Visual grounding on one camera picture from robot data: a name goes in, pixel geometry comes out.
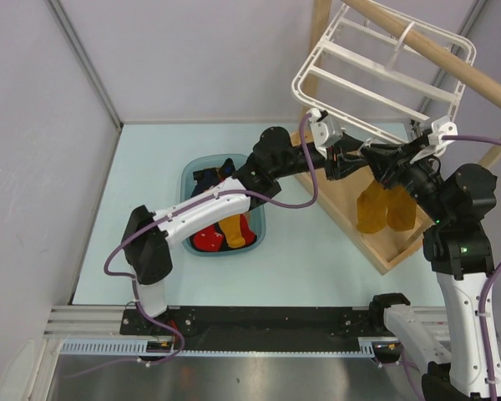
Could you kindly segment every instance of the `wooden frame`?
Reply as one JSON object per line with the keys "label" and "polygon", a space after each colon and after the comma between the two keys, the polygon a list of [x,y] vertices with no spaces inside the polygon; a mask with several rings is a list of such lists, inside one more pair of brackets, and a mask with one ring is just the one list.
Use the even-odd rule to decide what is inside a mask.
{"label": "wooden frame", "polygon": [[[343,2],[395,38],[399,38],[407,27],[405,22],[387,13],[370,0],[343,0]],[[325,32],[330,10],[331,0],[314,0],[310,51]],[[501,109],[500,83],[425,37],[416,31],[415,27],[408,32],[404,43]],[[311,80],[305,82],[305,93],[315,96],[317,85],[318,79],[311,77]],[[309,132],[306,132],[305,138],[312,141]],[[294,145],[300,144],[298,134],[292,136],[292,142]],[[490,168],[500,158],[501,147],[493,146],[479,161],[479,164]],[[298,175],[297,179],[308,191],[312,192],[311,177],[308,174]],[[324,173],[318,171],[317,179],[320,191],[318,202],[321,207],[381,274],[392,270],[421,247],[423,233],[433,222],[420,208],[417,209],[416,224],[410,231],[395,232],[388,227],[371,235],[364,235],[357,231],[357,197],[372,181],[372,173],[368,168],[361,169],[345,180],[339,181],[328,181]]]}

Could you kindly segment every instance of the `white bracket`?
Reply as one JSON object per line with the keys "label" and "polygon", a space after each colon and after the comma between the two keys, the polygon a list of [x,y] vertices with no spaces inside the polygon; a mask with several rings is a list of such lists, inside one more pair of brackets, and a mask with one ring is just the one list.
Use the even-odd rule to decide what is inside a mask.
{"label": "white bracket", "polygon": [[336,127],[333,119],[322,118],[321,112],[317,108],[311,108],[310,131],[314,139],[316,150],[326,158],[326,148],[334,145],[343,136],[343,131]]}
{"label": "white bracket", "polygon": [[451,121],[448,115],[435,119],[424,126],[427,128],[423,128],[422,126],[422,132],[425,129],[430,129],[432,131],[432,133],[428,135],[428,146],[420,150],[419,153],[410,160],[410,163],[415,163],[430,155],[442,155],[448,145],[454,142],[454,140],[444,140],[443,136],[458,135],[457,125]]}

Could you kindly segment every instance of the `metal floor panel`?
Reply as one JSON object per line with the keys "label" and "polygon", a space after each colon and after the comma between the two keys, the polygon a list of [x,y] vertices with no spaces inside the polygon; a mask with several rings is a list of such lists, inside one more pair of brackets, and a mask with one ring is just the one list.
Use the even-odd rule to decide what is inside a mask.
{"label": "metal floor panel", "polygon": [[49,401],[414,400],[401,366],[369,359],[191,358],[145,368],[118,363],[63,378],[114,357],[62,355]]}

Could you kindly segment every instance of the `yellow cloth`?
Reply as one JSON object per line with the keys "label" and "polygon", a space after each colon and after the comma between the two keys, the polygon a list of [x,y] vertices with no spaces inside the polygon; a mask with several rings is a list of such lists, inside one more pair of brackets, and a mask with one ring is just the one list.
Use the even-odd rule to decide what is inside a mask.
{"label": "yellow cloth", "polygon": [[220,229],[225,233],[226,243],[232,249],[245,245],[245,238],[241,235],[240,215],[226,217],[219,221]]}
{"label": "yellow cloth", "polygon": [[394,231],[411,230],[416,223],[416,202],[400,186],[385,190],[373,180],[357,199],[357,230],[375,234],[386,224]]}

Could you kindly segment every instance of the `light blue floor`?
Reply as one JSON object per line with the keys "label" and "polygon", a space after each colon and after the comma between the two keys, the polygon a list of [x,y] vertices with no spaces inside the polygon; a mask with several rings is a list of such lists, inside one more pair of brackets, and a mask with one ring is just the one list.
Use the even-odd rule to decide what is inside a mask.
{"label": "light blue floor", "polygon": [[[401,124],[383,125],[404,132]],[[73,303],[129,302],[129,280],[103,272],[129,213],[143,204],[154,211],[178,203],[180,175],[190,161],[220,153],[248,154],[269,126],[126,125]],[[281,187],[277,199],[284,202],[300,203],[310,196],[294,178],[282,179]],[[266,238],[253,251],[212,258],[193,256],[177,246],[171,252],[174,269],[165,279],[168,304],[366,306],[375,294],[403,292],[417,306],[443,305],[436,276],[420,252],[381,276],[320,206],[300,211],[265,208]],[[129,270],[123,254],[115,257],[111,269]]]}

